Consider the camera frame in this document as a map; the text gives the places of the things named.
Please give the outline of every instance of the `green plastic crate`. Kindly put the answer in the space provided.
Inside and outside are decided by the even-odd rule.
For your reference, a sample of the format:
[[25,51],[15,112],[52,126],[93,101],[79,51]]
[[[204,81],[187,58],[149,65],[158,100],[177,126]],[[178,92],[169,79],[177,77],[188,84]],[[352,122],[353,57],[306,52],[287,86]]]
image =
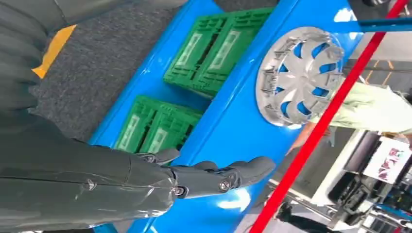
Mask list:
[[131,153],[138,151],[157,112],[155,106],[156,101],[147,97],[139,96],[136,98],[116,142],[116,149]]
[[[161,146],[160,150],[176,148],[179,143],[185,141],[188,130],[196,125],[201,116],[201,112],[184,106],[139,96],[133,104],[115,148],[131,153],[155,152],[153,146],[150,147],[151,141],[157,142]],[[167,137],[163,141],[157,141],[162,134],[161,129],[166,130],[163,134],[167,134]]]
[[[200,18],[166,73],[165,81],[208,97],[215,96],[272,11],[270,7]],[[207,43],[200,40],[194,43],[197,39],[193,37],[202,31],[199,25],[204,25],[206,19],[222,22],[213,24],[221,28],[214,28],[213,36],[205,36]],[[184,67],[178,66],[182,57],[188,59]]]
[[224,28],[229,14],[199,17],[173,60],[164,79],[190,88],[190,82]]
[[157,153],[169,148],[179,150],[201,117],[198,111],[163,104],[139,152]]

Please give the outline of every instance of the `person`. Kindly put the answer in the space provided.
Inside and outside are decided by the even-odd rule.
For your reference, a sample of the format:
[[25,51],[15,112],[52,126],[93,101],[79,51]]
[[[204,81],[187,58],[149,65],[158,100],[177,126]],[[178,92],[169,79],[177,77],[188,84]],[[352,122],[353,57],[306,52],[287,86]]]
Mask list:
[[[355,83],[330,126],[394,133],[412,145],[411,118],[411,94],[394,92],[389,87]],[[319,119],[317,116],[309,120],[288,153],[306,142]]]
[[[218,169],[161,166],[176,151],[135,155],[63,136],[28,112],[48,35],[126,0],[0,0],[0,232],[89,228],[160,216],[176,198],[226,193],[274,169],[258,157]],[[142,1],[166,4],[174,1]]]

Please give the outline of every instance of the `blue panel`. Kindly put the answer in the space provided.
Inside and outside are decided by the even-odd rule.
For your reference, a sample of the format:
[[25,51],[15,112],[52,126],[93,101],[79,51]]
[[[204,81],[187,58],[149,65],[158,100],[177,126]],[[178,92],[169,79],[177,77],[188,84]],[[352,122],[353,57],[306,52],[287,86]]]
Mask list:
[[[134,97],[158,99],[203,108],[206,100],[163,84],[161,78],[194,23],[194,16],[219,12],[211,0],[191,0],[138,70],[92,140],[113,146]],[[237,160],[269,156],[279,164],[299,131],[273,126],[260,115],[255,81],[260,63],[271,45],[284,33],[302,26],[334,32],[345,49],[345,60],[361,38],[355,23],[339,31],[336,22],[354,20],[346,0],[283,0],[256,36],[183,146],[174,164],[192,165],[204,160],[224,167]],[[219,232],[231,233],[259,195],[267,180],[226,195],[177,200],[165,215],[134,222],[129,233]]]
[[389,214],[398,216],[399,218],[402,218],[405,220],[412,221],[412,216],[403,210],[395,210],[385,205],[378,205],[378,207]]
[[102,226],[97,226],[93,228],[94,233],[117,233],[116,228],[113,224],[105,224]]
[[360,21],[364,32],[403,32],[412,31],[412,18],[393,18]]

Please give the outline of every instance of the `red bar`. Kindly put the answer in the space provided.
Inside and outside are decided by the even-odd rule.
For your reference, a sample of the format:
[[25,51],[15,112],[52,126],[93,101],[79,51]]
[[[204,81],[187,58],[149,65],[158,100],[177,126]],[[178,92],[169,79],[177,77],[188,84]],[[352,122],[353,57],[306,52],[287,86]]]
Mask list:
[[401,227],[398,227],[395,231],[394,231],[394,233],[401,233],[402,232],[402,228]]
[[[404,9],[404,6],[408,3],[408,1],[409,0],[398,0],[393,8],[389,11],[386,18],[398,17],[399,13]],[[283,179],[280,181],[278,187],[273,192],[265,208],[263,208],[249,233],[261,233],[265,230],[266,225],[269,223],[269,220],[273,217],[275,211],[278,209],[282,200],[285,198],[288,190],[292,186],[296,177],[299,175],[306,161],[308,160],[319,140],[328,128],[330,122],[340,108],[350,89],[355,84],[356,80],[358,79],[359,75],[361,75],[368,62],[371,60],[372,55],[378,48],[385,34],[386,32],[379,32],[374,34],[371,41],[366,46],[365,50],[353,66],[341,88],[336,93],[329,107],[321,117],[319,123],[314,128],[312,134],[309,136],[308,140],[299,151],[295,160],[286,171]]]

